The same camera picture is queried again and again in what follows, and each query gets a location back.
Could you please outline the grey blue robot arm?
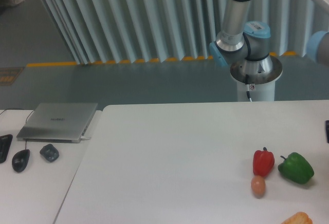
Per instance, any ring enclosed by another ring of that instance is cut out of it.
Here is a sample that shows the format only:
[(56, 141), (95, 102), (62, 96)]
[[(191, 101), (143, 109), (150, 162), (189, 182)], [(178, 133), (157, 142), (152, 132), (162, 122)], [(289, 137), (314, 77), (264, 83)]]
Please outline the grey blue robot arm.
[[(283, 68), (281, 62), (269, 53), (270, 27), (259, 21), (247, 22), (251, 1), (227, 0), (222, 29), (209, 49), (219, 66), (230, 66), (238, 101), (274, 101), (275, 84)], [(328, 11), (328, 0), (313, 1)], [(306, 55), (328, 66), (327, 31), (311, 36)]]

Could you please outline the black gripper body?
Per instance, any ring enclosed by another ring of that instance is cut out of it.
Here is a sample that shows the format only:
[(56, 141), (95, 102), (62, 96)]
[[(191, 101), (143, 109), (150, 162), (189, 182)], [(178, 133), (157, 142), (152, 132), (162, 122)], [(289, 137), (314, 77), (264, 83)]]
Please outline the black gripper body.
[(329, 120), (325, 121), (325, 134), (326, 134), (326, 141), (329, 143)]

